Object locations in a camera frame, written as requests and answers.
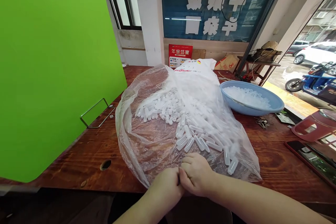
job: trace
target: blue plastic basin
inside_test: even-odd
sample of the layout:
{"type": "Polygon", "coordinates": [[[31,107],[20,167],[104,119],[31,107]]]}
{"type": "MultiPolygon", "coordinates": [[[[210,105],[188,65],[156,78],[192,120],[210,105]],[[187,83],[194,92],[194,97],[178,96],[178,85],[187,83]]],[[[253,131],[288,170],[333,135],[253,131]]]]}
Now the blue plastic basin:
{"type": "Polygon", "coordinates": [[[285,107],[284,102],[281,100],[279,96],[277,96],[276,94],[272,93],[271,91],[263,87],[259,87],[251,83],[237,81],[237,80],[234,80],[234,81],[229,80],[229,81],[223,82],[221,85],[219,85],[219,87],[222,92],[223,98],[228,102],[231,109],[241,114],[245,114],[248,116],[261,116],[261,115],[263,116],[269,113],[280,112],[285,107]],[[229,95],[227,95],[223,90],[223,88],[231,87],[231,86],[236,86],[238,88],[249,88],[249,89],[252,89],[253,91],[257,91],[258,93],[262,95],[263,98],[269,99],[269,104],[271,106],[271,109],[264,110],[264,109],[246,105],[237,100],[234,100],[229,95]]]}

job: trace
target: wooden tabletop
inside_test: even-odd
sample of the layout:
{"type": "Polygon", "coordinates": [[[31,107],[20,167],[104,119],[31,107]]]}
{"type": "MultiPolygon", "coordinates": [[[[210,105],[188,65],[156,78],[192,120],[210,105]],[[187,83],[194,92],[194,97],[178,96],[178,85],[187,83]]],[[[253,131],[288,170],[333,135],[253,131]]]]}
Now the wooden tabletop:
{"type": "MultiPolygon", "coordinates": [[[[146,66],[127,66],[125,75],[130,85],[146,66]]],[[[234,79],[229,71],[220,71],[234,79]]],[[[118,105],[120,96],[113,102],[118,105]]],[[[267,130],[255,123],[252,116],[233,112],[242,123],[259,158],[262,181],[257,184],[283,193],[301,202],[336,203],[336,193],[285,146],[285,141],[298,140],[290,129],[273,115],[265,118],[271,124],[267,130]]],[[[108,110],[99,119],[104,118],[108,110]]],[[[34,181],[24,184],[34,187],[84,189],[111,192],[145,192],[132,175],[118,147],[115,118],[108,119],[98,129],[87,129],[68,151],[62,154],[34,181]],[[101,170],[105,161],[110,167],[101,170]]],[[[0,179],[0,184],[23,184],[0,179]]]]}
{"type": "MultiPolygon", "coordinates": [[[[243,56],[237,56],[239,60],[242,60],[244,57],[243,56]]],[[[249,61],[246,60],[247,63],[254,63],[255,65],[269,65],[271,67],[281,67],[280,64],[274,63],[274,62],[265,62],[265,61],[249,61]]]]}

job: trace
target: wet pavement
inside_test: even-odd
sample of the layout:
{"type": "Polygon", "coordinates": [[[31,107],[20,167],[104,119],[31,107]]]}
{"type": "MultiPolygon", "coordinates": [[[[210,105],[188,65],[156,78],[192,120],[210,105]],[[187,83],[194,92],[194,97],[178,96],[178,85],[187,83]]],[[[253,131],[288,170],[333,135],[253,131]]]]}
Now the wet pavement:
{"type": "MultiPolygon", "coordinates": [[[[285,83],[293,78],[302,78],[302,75],[307,74],[309,69],[312,67],[312,65],[305,62],[301,63],[300,65],[295,65],[293,63],[293,60],[294,57],[291,54],[286,54],[279,63],[281,66],[275,68],[267,81],[288,92],[285,89],[285,83]]],[[[301,100],[309,103],[316,108],[325,108],[336,112],[336,107],[330,107],[328,106],[328,103],[302,91],[292,93],[292,95],[300,98],[301,100]]]]}

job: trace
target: blue scooter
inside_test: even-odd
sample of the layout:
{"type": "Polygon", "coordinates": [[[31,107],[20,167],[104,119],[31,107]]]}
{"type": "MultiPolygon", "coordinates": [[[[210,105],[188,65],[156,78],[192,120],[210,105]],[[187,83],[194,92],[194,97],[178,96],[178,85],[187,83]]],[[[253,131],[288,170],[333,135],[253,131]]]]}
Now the blue scooter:
{"type": "Polygon", "coordinates": [[[302,90],[322,101],[336,105],[336,78],[323,76],[328,71],[332,62],[322,62],[311,68],[302,79],[291,79],[286,82],[285,89],[289,92],[302,90]]]}

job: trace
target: green screen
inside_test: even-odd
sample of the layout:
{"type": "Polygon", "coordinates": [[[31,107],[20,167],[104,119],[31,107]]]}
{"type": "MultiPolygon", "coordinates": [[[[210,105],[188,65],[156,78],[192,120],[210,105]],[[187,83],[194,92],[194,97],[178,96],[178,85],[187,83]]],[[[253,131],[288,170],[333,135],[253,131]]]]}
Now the green screen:
{"type": "Polygon", "coordinates": [[[80,116],[127,84],[106,0],[0,6],[0,177],[29,182],[86,129],[80,116]]]}

